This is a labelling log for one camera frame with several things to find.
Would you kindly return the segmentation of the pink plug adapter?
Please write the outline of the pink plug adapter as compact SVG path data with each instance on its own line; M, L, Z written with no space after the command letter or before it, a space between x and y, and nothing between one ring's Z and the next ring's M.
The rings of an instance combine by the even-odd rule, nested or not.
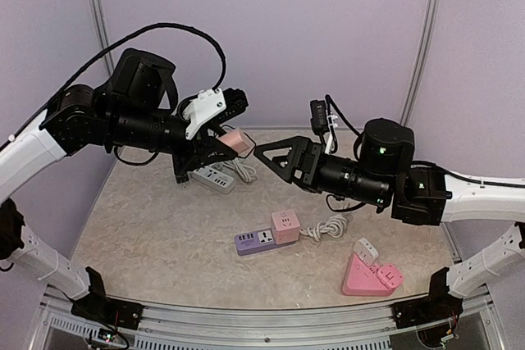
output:
M380 266L377 270L377 278L390 291L397 289L404 282L404 276L393 264Z

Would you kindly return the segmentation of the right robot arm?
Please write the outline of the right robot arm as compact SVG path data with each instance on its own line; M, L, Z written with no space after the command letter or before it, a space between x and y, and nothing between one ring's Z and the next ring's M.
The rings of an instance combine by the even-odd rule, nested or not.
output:
M461 175L429 161L417 161L414 132L385 118L370 120L354 142L354 157L339 157L324 140L295 136L259 145L255 157L288 184L310 193L350 199L409 225L461 220L503 220L512 225L469 259L432 275L419 303L427 320L448 311L451 298L474 289L524 260L524 183Z

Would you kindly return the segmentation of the pink triangular power strip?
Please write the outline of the pink triangular power strip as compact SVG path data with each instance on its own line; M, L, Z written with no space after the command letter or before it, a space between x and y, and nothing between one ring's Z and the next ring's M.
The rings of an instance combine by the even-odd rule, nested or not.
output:
M341 291L346 296L359 297L388 297L395 290L390 291L377 278L380 265L374 263L366 266L353 253L345 273Z

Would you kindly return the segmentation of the purple power strip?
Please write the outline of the purple power strip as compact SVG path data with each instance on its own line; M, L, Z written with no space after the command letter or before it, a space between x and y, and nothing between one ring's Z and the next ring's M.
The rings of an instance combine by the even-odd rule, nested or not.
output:
M270 229L237 234L234 241L236 252L241 257L295 244L295 241L277 244Z

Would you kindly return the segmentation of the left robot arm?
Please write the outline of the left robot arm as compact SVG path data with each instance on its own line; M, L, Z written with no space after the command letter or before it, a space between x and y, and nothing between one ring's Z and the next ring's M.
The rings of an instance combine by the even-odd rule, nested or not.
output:
M171 156L178 182L212 163L237 157L221 141L223 124L242 114L248 99L241 89L214 84L179 99L167 59L127 46L108 81L91 88L70 78L1 148L1 257L32 270L60 289L74 308L99 321L115 312L101 275L75 267L39 242L26 226L12 195L39 172L88 145L109 153L121 147L141 148L153 156Z

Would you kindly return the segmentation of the white plug adapter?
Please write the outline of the white plug adapter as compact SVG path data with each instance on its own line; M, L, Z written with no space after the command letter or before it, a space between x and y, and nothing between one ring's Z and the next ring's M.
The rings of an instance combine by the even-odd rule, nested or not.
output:
M379 257L377 249L366 238L358 239L353 251L366 266L372 266Z

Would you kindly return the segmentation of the pink cube socket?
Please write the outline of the pink cube socket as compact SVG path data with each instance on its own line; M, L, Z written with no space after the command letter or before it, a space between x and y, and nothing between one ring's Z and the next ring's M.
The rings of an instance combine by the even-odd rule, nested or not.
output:
M299 239L300 223L293 209L271 214L271 232L277 245L294 243Z

